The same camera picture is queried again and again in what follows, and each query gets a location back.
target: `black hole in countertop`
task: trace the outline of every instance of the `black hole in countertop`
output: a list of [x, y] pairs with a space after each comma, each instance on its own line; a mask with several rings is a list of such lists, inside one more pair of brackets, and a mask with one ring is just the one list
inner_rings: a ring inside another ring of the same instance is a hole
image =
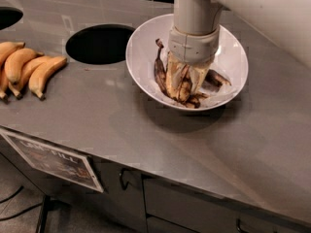
[[66, 44], [67, 53], [86, 64], [112, 64], [125, 60], [131, 27], [105, 24], [86, 28], [73, 35]]
[[22, 11], [11, 7], [0, 7], [0, 30], [10, 27], [22, 18]]

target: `bowl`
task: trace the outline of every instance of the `bowl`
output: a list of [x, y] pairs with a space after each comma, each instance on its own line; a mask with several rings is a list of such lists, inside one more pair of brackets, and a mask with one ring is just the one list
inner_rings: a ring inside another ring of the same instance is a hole
[[204, 82], [200, 92], [209, 97], [201, 100], [197, 109], [187, 108], [185, 105], [165, 96], [159, 89], [154, 75], [155, 60], [158, 50], [156, 39], [161, 39], [164, 49], [161, 59], [164, 66], [167, 64], [169, 52], [168, 36], [173, 26], [173, 15], [155, 17], [140, 25], [131, 35], [126, 46], [126, 65], [132, 79], [137, 85], [157, 102], [182, 111], [205, 111], [232, 100], [243, 88], [248, 76], [248, 61], [246, 53], [239, 41], [223, 26], [220, 30], [219, 49], [210, 69], [217, 71], [229, 79], [231, 85], [222, 85], [216, 88]]

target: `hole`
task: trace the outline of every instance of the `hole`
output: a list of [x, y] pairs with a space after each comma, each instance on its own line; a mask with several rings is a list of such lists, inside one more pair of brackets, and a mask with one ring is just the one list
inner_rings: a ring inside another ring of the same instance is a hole
[[22, 18], [22, 11], [11, 7], [0, 7], [0, 30], [10, 27]]
[[67, 53], [85, 64], [112, 64], [125, 60], [131, 27], [104, 24], [86, 28], [73, 35], [66, 44]]

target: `cable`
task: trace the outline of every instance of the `cable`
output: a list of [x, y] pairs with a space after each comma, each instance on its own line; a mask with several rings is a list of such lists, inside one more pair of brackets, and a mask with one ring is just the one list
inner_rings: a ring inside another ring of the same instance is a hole
[[15, 193], [13, 193], [10, 197], [7, 197], [3, 200], [0, 200], [0, 204], [12, 199], [13, 197], [17, 196], [23, 190], [23, 186], [21, 186]]
[[39, 207], [39, 206], [42, 206], [42, 203], [39, 203], [39, 204], [33, 205], [31, 207], [28, 207], [28, 208], [22, 210], [21, 212], [19, 212], [17, 214], [14, 214], [12, 216], [7, 216], [7, 217], [0, 218], [0, 221], [5, 221], [5, 220], [9, 220], [9, 219], [15, 218], [17, 216], [20, 216], [20, 215], [22, 215], [24, 213], [27, 213], [27, 212], [31, 211], [32, 209], [35, 209], [35, 208]]

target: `framed picture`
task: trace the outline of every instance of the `framed picture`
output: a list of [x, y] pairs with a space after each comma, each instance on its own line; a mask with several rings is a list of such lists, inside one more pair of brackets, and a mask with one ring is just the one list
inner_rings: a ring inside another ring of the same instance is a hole
[[90, 167], [87, 156], [15, 132], [1, 129], [0, 133], [32, 168], [103, 192], [103, 187]]

